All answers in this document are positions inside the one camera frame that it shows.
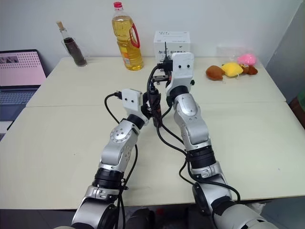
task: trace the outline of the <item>plush toy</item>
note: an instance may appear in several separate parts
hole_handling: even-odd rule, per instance
[[[255,65],[256,57],[251,53],[247,53],[238,57],[237,62],[239,64]]]
[[[237,76],[243,72],[241,66],[235,62],[226,63],[221,69],[224,70],[224,74],[229,77]]]
[[[241,64],[240,66],[243,69],[243,74],[256,75],[258,73],[258,70],[252,65]]]
[[[210,66],[205,73],[210,80],[223,80],[224,70],[216,65]]]

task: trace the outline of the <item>laptop keyboard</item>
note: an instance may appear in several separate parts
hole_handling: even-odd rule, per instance
[[[0,93],[1,105],[26,104],[35,92]]]

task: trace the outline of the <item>pink plush toy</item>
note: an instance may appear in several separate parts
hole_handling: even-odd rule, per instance
[[[238,57],[237,62],[239,64],[255,65],[256,57],[251,53],[247,53]]]

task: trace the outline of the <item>yellow plush toy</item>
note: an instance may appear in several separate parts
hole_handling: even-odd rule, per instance
[[[234,62],[224,64],[221,69],[224,70],[224,74],[228,77],[234,77],[243,72],[241,66]]]

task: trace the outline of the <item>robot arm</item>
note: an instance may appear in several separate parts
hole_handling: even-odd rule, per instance
[[[110,133],[92,185],[87,188],[73,217],[72,227],[75,229],[112,229],[117,220],[119,210],[113,203],[122,192],[124,172],[140,129],[149,120],[142,113],[141,92],[124,89],[122,101],[128,118]]]
[[[167,102],[174,107],[174,119],[181,130],[187,151],[190,176],[197,181],[193,195],[200,211],[213,218],[218,229],[277,229],[245,205],[236,204],[216,161],[207,125],[193,96],[192,53],[174,53],[171,82],[166,87]]]

